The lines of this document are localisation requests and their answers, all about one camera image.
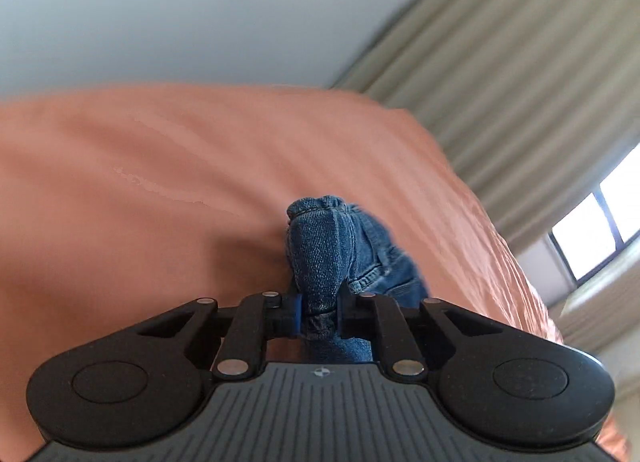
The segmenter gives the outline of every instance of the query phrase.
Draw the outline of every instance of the black mechanism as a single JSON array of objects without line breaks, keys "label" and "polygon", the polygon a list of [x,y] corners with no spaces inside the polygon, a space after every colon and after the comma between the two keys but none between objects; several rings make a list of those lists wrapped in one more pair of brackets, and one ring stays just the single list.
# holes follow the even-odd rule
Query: black mechanism
[{"label": "black mechanism", "polygon": [[[393,460],[420,460],[411,455],[420,442],[434,450],[425,460],[466,458],[444,444],[438,455],[430,435],[450,438],[451,449],[470,450],[476,460],[509,452],[565,457],[586,445],[608,460],[593,439],[614,387],[602,365],[578,350],[438,299],[405,309],[385,296],[346,291],[338,330],[371,341],[374,363],[265,362],[269,339],[299,335],[293,288],[251,295],[234,308],[198,299],[64,352],[38,368],[27,388],[31,415],[51,441],[36,458],[70,450],[65,456],[78,460],[110,452],[119,453],[114,460],[140,460],[136,450],[144,448],[150,458],[170,451],[176,460],[244,460],[239,454],[250,447],[235,439],[247,428],[251,449],[264,453],[252,460],[285,460],[290,435],[294,454],[306,446],[295,460],[334,460],[339,449],[367,460],[367,450],[391,454],[394,443]],[[303,431],[290,431],[299,424]],[[362,441],[367,428],[382,428],[370,445]],[[209,455],[191,446],[199,435],[202,445],[212,443]]]}]

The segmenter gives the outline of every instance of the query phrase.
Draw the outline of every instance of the denim fabric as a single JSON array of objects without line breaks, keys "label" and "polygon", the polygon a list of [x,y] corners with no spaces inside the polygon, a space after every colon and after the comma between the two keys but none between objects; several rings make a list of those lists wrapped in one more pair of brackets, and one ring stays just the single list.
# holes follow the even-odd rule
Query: denim fabric
[{"label": "denim fabric", "polygon": [[303,198],[287,214],[286,251],[302,294],[303,337],[322,360],[370,359],[366,341],[335,335],[338,290],[345,284],[352,293],[384,294],[417,307],[428,293],[416,265],[379,221],[338,197]]}]

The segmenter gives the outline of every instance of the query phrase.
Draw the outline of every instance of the bedding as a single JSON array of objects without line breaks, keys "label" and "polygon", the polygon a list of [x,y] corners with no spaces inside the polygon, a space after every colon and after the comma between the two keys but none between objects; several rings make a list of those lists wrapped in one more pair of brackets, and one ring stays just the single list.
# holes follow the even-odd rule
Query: bedding
[{"label": "bedding", "polygon": [[[114,86],[0,105],[0,460],[42,439],[25,403],[63,350],[197,297],[286,288],[286,208],[376,215],[432,296],[553,341],[545,306],[405,111],[298,88]],[[270,342],[294,360],[296,341]],[[625,441],[609,422],[612,454]]]}]

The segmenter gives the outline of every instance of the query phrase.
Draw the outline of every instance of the metal pin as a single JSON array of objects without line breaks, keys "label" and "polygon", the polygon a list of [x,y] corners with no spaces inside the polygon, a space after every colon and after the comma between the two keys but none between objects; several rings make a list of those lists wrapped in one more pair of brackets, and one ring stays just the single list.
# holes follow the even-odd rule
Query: metal pin
[{"label": "metal pin", "polygon": [[412,377],[419,376],[424,371],[424,366],[418,361],[403,359],[395,362],[393,369],[399,376]]},{"label": "metal pin", "polygon": [[265,298],[264,302],[267,308],[278,308],[282,303],[282,298],[280,297],[280,293],[274,290],[268,290],[267,292],[263,292],[262,296]]},{"label": "metal pin", "polygon": [[249,369],[242,359],[225,359],[218,363],[218,371],[225,376],[241,376]]}]

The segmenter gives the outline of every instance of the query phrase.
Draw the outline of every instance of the beige curtain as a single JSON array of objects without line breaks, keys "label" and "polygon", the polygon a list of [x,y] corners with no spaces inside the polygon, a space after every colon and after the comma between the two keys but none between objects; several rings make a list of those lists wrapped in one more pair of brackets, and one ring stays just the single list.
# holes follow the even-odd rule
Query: beige curtain
[{"label": "beige curtain", "polygon": [[[639,289],[640,241],[636,241],[551,314],[568,345],[598,353],[640,325]],[[634,359],[638,353],[629,350]],[[640,389],[640,376],[636,379]]]},{"label": "beige curtain", "polygon": [[638,143],[640,0],[419,0],[338,87],[409,109],[519,252]]}]

